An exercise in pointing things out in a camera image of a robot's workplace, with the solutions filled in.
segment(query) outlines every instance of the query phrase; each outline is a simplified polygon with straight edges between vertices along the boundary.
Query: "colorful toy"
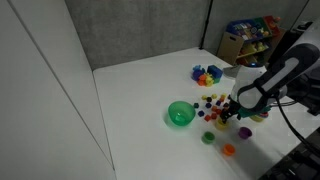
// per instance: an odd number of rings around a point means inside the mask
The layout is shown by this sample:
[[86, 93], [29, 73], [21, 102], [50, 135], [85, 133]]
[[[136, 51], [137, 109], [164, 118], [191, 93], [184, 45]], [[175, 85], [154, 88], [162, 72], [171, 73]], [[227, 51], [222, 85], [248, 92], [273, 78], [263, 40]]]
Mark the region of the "colorful toy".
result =
[[211, 97], [207, 97], [207, 102], [212, 102], [212, 98]]
[[242, 139], [248, 139], [249, 137], [252, 136], [252, 131], [247, 128], [247, 127], [241, 127], [239, 129], [238, 135], [242, 138]]
[[199, 86], [205, 86], [206, 85], [206, 82], [205, 81], [201, 81], [201, 80], [199, 80], [197, 83], [198, 83]]
[[201, 139], [203, 143], [211, 144], [214, 141], [214, 134], [211, 132], [205, 132]]
[[226, 144], [223, 146], [222, 152], [227, 156], [232, 156], [236, 152], [236, 149], [231, 144]]
[[207, 96], [206, 96], [206, 95], [202, 95], [202, 96], [201, 96], [201, 99], [202, 99], [202, 100], [206, 100], [206, 99], [207, 99]]
[[184, 101], [176, 101], [168, 108], [171, 121], [178, 126], [188, 125], [196, 115], [194, 107]]
[[224, 98], [221, 97], [221, 98], [219, 99], [219, 101], [220, 101], [220, 102], [224, 102]]
[[223, 105], [223, 109], [224, 109], [224, 110], [228, 110], [228, 109], [229, 109], [229, 104], [228, 104], [228, 103], [225, 103], [225, 104]]
[[208, 108], [208, 109], [211, 108], [211, 106], [212, 106], [211, 103], [206, 104], [206, 108]]
[[207, 72], [200, 65], [192, 68], [192, 79], [197, 81], [199, 86], [211, 87], [213, 84], [219, 83], [222, 71], [214, 65], [208, 67]]
[[213, 84], [218, 84], [220, 82], [220, 78], [214, 78], [213, 79]]
[[217, 102], [216, 102], [216, 105], [217, 105], [217, 106], [220, 106], [220, 105], [221, 105], [221, 101], [217, 101]]
[[199, 77], [200, 77], [201, 75], [203, 75], [203, 74], [204, 74], [204, 72], [202, 72], [201, 70], [193, 71], [193, 73], [192, 73], [192, 78], [193, 78], [193, 80], [198, 81], [198, 80], [199, 80]]
[[221, 114], [221, 112], [222, 112], [221, 109], [217, 109], [217, 110], [216, 110], [216, 113], [219, 114], [219, 115]]
[[206, 115], [206, 116], [204, 117], [204, 120], [206, 120], [207, 122], [210, 121], [210, 119], [211, 119], [211, 116], [210, 116], [210, 115]]
[[212, 106], [212, 108], [211, 108], [212, 111], [216, 111], [217, 109], [218, 109], [217, 106]]
[[211, 87], [214, 83], [214, 80], [212, 79], [211, 76], [207, 76], [206, 78], [206, 87]]
[[212, 97], [212, 99], [216, 99], [217, 95], [216, 94], [212, 94], [211, 97]]
[[193, 104], [193, 107], [194, 107], [194, 108], [199, 108], [199, 103], [194, 103], [194, 104]]
[[216, 119], [217, 119], [217, 113], [215, 113], [215, 112], [212, 113], [212, 114], [211, 114], [211, 118], [212, 118], [213, 120], [216, 120]]
[[200, 116], [200, 117], [204, 116], [204, 112], [203, 111], [199, 111], [198, 112], [198, 116]]
[[221, 98], [226, 98], [227, 97], [227, 94], [226, 93], [223, 93], [223, 94], [221, 94]]

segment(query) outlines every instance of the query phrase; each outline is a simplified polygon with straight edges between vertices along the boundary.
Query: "red toy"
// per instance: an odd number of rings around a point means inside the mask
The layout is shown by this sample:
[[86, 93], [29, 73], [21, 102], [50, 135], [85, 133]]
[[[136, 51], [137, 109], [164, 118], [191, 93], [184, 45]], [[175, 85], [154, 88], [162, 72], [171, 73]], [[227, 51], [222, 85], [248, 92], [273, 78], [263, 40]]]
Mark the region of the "red toy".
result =
[[212, 111], [216, 111], [217, 108], [218, 108], [217, 106], [212, 106], [211, 110], [212, 110]]
[[221, 112], [222, 112], [221, 109], [217, 109], [217, 110], [216, 110], [216, 113], [219, 114], [219, 115], [221, 114]]
[[216, 119], [217, 119], [217, 113], [212, 113], [212, 114], [211, 114], [211, 118], [212, 118], [213, 120], [216, 120]]

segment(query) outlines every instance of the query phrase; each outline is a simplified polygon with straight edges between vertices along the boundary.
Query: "white wall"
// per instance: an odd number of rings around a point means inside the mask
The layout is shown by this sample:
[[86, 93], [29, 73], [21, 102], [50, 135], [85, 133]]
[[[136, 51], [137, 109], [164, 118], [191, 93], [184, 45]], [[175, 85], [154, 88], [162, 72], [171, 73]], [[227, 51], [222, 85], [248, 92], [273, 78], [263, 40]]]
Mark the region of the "white wall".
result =
[[115, 180], [7, 1], [0, 1], [0, 179]]
[[64, 0], [9, 0], [112, 164], [87, 58]]

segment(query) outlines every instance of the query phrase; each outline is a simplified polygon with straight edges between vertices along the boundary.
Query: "small plastic cup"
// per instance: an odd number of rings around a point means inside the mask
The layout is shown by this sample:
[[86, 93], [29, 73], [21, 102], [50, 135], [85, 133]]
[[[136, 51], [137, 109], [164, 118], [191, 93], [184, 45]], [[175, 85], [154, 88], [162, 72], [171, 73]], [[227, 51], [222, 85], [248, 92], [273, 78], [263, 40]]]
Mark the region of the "small plastic cup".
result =
[[202, 136], [202, 142], [205, 144], [211, 144], [214, 141], [214, 134], [211, 132], [205, 132]]
[[248, 139], [252, 136], [252, 131], [247, 127], [241, 127], [238, 134], [242, 139]]
[[217, 121], [215, 121], [214, 125], [218, 130], [223, 131], [229, 127], [229, 121], [227, 121], [226, 124], [224, 124], [222, 122], [222, 119], [220, 117], [218, 117], [218, 119], [217, 119]]
[[236, 152], [236, 149], [231, 144], [226, 144], [222, 151], [225, 155], [232, 156]]

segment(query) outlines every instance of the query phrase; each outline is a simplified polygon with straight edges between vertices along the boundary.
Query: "green plastic bowl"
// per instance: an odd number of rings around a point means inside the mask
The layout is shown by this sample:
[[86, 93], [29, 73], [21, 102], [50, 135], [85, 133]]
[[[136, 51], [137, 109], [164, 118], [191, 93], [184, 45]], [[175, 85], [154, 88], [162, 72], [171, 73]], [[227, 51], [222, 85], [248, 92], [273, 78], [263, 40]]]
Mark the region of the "green plastic bowl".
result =
[[188, 125], [196, 115], [194, 107], [184, 101], [176, 101], [168, 108], [171, 121], [178, 126]]

